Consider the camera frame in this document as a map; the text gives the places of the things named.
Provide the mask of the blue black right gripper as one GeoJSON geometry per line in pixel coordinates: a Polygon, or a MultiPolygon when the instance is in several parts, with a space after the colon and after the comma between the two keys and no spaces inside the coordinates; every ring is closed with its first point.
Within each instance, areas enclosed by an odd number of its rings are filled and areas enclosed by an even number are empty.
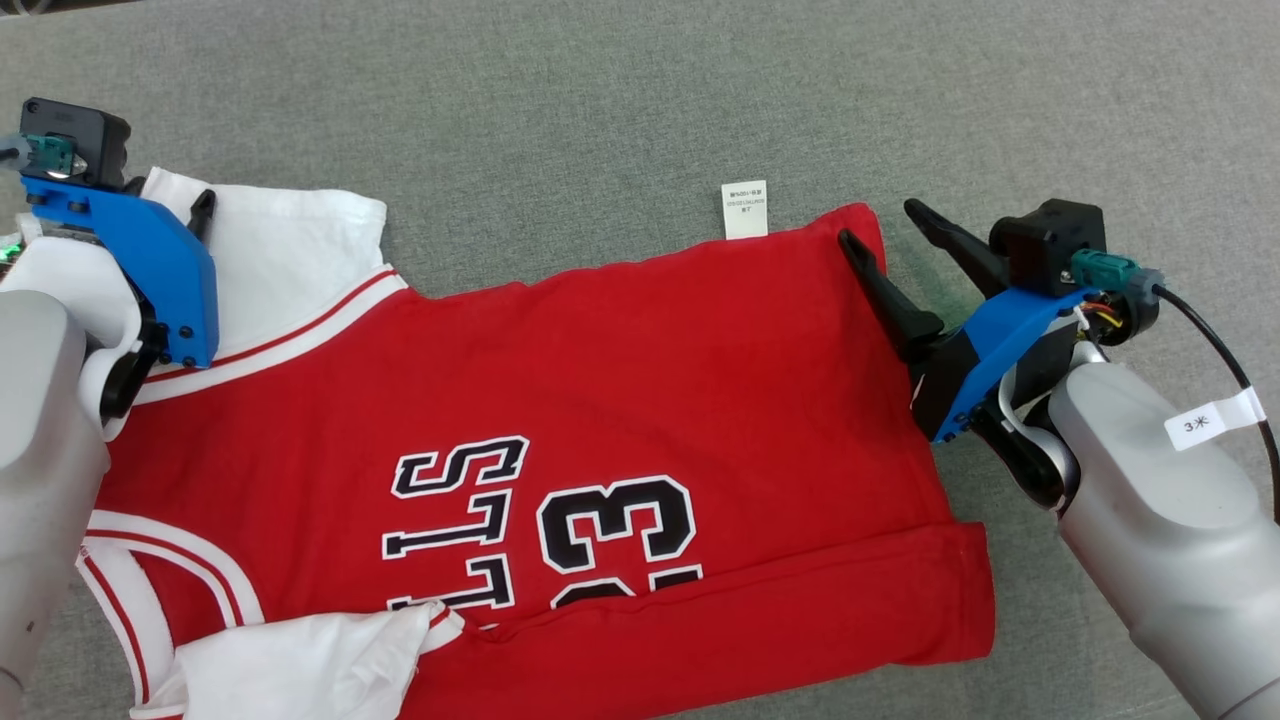
{"type": "Polygon", "coordinates": [[[1061,510],[1079,478],[1076,461],[1057,436],[1018,418],[1018,366],[1030,359],[1025,374],[1033,398],[1064,379],[1080,325],[1076,309],[1087,292],[1055,299],[1007,290],[1007,260],[986,241],[919,199],[905,201],[905,214],[989,299],[942,338],[943,320],[918,307],[850,229],[840,231],[844,256],[893,351],[904,363],[918,363],[911,369],[910,404],[918,428],[933,445],[948,443],[966,432],[978,436],[1034,505],[1061,510]]]}

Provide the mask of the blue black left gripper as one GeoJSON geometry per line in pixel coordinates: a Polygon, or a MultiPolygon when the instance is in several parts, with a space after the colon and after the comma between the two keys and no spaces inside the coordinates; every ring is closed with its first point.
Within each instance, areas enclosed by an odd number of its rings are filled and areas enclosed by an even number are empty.
{"type": "Polygon", "coordinates": [[[219,346],[207,240],[215,190],[187,223],[157,201],[64,181],[22,181],[32,240],[3,281],[3,438],[111,439],[159,365],[207,368],[219,346]]]}

